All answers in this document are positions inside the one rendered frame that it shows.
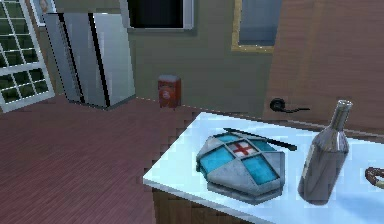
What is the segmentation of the white grid window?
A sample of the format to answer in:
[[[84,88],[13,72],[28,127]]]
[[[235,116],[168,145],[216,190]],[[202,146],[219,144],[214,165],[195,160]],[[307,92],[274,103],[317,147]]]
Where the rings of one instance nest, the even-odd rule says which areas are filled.
[[[25,0],[0,0],[0,111],[54,96]]]

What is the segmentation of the blue grey octagonal box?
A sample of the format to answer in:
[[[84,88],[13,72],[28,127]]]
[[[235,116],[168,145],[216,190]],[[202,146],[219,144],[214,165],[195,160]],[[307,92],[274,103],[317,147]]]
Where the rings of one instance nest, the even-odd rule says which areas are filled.
[[[285,154],[261,138],[225,132],[206,140],[196,170],[209,191],[257,205],[282,195]]]

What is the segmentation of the grey framed dark window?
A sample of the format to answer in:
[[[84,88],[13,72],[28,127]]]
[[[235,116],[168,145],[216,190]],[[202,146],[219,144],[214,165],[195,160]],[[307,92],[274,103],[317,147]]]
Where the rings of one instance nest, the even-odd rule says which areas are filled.
[[[123,26],[137,32],[194,29],[194,0],[119,0]]]

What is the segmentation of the grey wine bottle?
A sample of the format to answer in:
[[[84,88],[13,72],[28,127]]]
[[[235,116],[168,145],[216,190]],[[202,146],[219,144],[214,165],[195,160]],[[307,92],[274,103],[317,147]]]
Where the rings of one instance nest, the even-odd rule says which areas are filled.
[[[349,153],[344,125],[351,108],[350,101],[339,100],[330,124],[310,145],[298,185],[299,195],[310,204],[324,205],[329,201]]]

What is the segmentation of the brown wooden room door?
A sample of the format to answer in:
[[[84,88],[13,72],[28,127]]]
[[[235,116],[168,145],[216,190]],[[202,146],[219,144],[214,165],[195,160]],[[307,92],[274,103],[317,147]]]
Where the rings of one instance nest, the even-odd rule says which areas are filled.
[[[283,0],[265,103],[291,114],[265,119],[327,124],[353,103],[346,127],[384,135],[384,0]]]

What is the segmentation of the silver fridge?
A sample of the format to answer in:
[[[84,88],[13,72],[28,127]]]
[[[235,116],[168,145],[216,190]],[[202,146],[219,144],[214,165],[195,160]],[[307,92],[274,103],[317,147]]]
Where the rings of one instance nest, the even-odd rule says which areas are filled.
[[[80,102],[59,13],[43,16],[66,98],[71,102],[107,109],[135,96],[127,29],[118,14],[93,13],[110,99],[106,107],[96,61],[88,13],[64,13],[85,103]]]

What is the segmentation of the red bin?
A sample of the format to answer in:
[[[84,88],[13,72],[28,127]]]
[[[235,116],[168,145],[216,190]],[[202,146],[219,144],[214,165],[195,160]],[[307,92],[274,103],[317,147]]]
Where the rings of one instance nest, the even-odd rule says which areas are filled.
[[[175,75],[160,75],[158,78],[160,107],[175,109],[181,105],[181,79]]]

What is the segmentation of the white top wooden table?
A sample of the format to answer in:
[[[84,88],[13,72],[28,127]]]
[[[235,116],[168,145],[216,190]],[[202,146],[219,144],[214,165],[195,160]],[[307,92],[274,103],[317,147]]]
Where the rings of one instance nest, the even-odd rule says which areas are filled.
[[[196,155],[209,136],[227,127],[297,147],[284,151],[286,181],[282,196],[253,206],[207,189],[203,175],[196,171]],[[350,138],[350,152],[330,201],[314,206],[297,192],[314,136],[308,130],[202,112],[143,176],[143,183],[253,224],[384,224],[384,190],[372,186],[364,176],[368,167],[384,168],[384,144]]]

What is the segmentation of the black thin stick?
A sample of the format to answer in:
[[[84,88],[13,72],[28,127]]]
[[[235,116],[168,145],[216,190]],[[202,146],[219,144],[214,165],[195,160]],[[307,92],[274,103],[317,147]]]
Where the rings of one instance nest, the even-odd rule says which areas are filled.
[[[265,140],[266,142],[268,142],[270,144],[287,148],[290,151],[296,151],[297,150],[297,146],[296,145],[292,145],[292,144],[289,144],[289,143],[281,142],[281,141],[278,141],[278,140],[270,139],[270,138],[267,138],[267,137],[264,137],[264,136],[260,136],[260,135],[257,135],[257,134],[252,134],[252,133],[249,133],[249,132],[245,132],[245,131],[241,131],[241,130],[237,130],[237,129],[233,129],[233,128],[223,128],[223,129],[225,131],[227,131],[227,132],[235,132],[235,133],[244,134],[244,135],[248,135],[248,136],[258,137],[258,138],[261,138],[261,139]]]

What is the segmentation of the yellow framed wall picture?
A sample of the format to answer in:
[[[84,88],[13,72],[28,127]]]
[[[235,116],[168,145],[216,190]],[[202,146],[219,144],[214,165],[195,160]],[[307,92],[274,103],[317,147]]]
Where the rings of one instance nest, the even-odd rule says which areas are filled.
[[[283,0],[234,0],[231,50],[272,53]]]

